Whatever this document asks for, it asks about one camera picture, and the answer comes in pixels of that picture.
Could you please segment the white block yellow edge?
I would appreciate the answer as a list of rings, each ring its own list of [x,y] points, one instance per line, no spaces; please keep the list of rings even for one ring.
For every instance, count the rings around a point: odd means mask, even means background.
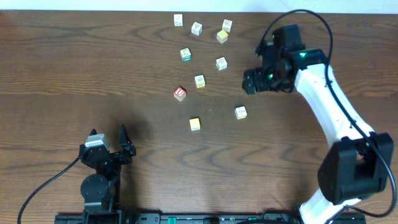
[[[235,115],[236,115],[236,119],[243,119],[247,117],[247,111],[246,108],[244,106],[240,106],[235,108]]]

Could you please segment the white block blue letter T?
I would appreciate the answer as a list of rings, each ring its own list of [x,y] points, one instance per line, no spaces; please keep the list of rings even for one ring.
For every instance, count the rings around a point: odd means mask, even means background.
[[[228,63],[224,57],[216,59],[215,65],[219,71],[224,70],[228,67]]]

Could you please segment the red letter U block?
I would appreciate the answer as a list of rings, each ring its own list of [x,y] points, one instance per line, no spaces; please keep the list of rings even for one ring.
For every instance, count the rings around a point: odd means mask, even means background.
[[[178,87],[175,91],[174,91],[174,97],[178,100],[178,101],[183,101],[185,99],[187,95],[187,92],[185,91],[185,89],[183,89],[182,87]]]

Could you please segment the white block yellow side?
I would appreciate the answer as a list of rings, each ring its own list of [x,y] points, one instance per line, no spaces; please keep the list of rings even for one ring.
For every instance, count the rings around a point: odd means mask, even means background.
[[[206,85],[205,77],[203,75],[195,76],[196,88],[203,88]]]

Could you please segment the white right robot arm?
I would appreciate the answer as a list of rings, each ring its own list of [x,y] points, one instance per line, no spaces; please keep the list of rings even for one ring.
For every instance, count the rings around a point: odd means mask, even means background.
[[[297,90],[320,123],[330,150],[318,170],[318,190],[299,208],[303,223],[334,223],[346,208],[382,192],[390,180],[394,143],[377,134],[357,114],[321,49],[307,49],[299,27],[284,26],[255,49],[262,66],[246,70],[242,88],[261,91]]]

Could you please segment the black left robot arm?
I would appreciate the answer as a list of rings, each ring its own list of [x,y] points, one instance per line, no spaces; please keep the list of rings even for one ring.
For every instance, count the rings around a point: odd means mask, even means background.
[[[136,155],[136,148],[127,135],[125,125],[119,129],[119,152],[110,152],[109,142],[104,134],[91,130],[86,142],[80,145],[81,162],[94,169],[81,184],[84,198],[82,219],[84,224],[132,223],[134,216],[120,208],[121,166],[130,164]]]

